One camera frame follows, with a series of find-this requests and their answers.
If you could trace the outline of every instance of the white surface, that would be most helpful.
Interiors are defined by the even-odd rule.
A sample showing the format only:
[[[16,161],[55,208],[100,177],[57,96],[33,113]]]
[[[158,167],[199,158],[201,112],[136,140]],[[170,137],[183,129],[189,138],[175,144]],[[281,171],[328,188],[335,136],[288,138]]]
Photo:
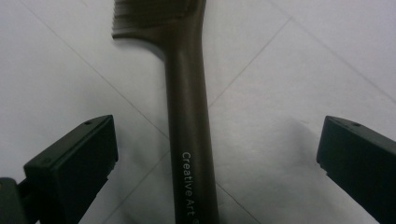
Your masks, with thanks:
[[[163,63],[111,0],[0,1],[0,176],[113,114],[120,161],[84,224],[173,223]],[[207,1],[221,223],[376,223],[316,164],[326,115],[396,139],[392,1]]]

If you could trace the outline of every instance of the tile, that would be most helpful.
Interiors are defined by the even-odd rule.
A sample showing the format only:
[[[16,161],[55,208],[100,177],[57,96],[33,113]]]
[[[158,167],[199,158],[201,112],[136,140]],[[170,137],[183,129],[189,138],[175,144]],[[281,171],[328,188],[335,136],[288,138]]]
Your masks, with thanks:
[[[106,223],[175,223],[170,162],[168,154]],[[220,223],[257,224],[226,192],[217,192]]]
[[[168,134],[162,60],[142,43],[111,39],[113,1],[23,3]],[[207,1],[203,39],[210,104],[287,19],[265,1]],[[160,54],[157,49],[150,49]]]
[[[316,163],[326,115],[396,139],[396,105],[289,23],[210,108],[216,177],[260,223],[375,223]]]
[[[276,4],[395,101],[394,1],[280,0]]]
[[[0,176],[87,119],[112,114],[120,160],[81,223],[101,223],[169,150],[167,138],[18,1],[0,3]]]

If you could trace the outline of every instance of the bristle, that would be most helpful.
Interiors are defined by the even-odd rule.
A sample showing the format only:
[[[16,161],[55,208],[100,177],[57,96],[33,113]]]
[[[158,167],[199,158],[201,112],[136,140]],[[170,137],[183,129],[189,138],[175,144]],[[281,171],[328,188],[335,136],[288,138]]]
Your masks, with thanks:
[[[190,0],[116,0],[113,30],[162,25],[185,16]]]

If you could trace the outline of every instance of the black handle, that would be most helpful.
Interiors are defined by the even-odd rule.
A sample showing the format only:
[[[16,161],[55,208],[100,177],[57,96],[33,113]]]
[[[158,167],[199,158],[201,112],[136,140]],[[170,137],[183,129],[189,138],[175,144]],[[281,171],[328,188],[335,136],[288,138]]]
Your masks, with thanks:
[[[177,224],[219,223],[200,39],[165,55]]]

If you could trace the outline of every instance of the brush handle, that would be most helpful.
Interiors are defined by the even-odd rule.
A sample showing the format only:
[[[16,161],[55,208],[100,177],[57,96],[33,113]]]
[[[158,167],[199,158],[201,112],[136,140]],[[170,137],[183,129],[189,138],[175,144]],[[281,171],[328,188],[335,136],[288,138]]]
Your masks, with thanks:
[[[176,224],[217,224],[203,54],[193,42],[165,55]]]

